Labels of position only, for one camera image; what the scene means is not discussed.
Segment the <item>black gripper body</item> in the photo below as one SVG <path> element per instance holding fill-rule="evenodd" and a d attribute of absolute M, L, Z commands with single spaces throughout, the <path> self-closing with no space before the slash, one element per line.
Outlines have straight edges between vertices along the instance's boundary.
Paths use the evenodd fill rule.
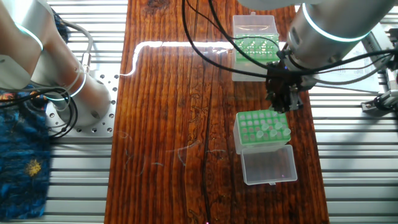
<path fill-rule="evenodd" d="M 267 70 L 266 78 L 268 97 L 286 96 L 290 93 L 304 91 L 302 77 L 293 75 L 292 72 L 285 67 L 285 63 L 282 60 L 268 63 L 268 65 L 271 66 L 270 69 Z"/>

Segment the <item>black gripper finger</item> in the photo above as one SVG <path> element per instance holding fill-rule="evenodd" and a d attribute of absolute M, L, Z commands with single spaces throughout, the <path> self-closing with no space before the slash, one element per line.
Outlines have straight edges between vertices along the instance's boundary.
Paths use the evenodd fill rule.
<path fill-rule="evenodd" d="M 284 93 L 272 93 L 271 94 L 271 104 L 274 111 L 278 113 L 285 113 L 287 109 L 286 106 L 286 99 Z"/>
<path fill-rule="evenodd" d="M 295 111 L 295 110 L 300 110 L 303 108 L 303 102 L 301 97 L 299 96 L 299 91 L 297 88 L 291 88 L 289 90 L 289 110 L 290 111 Z"/>

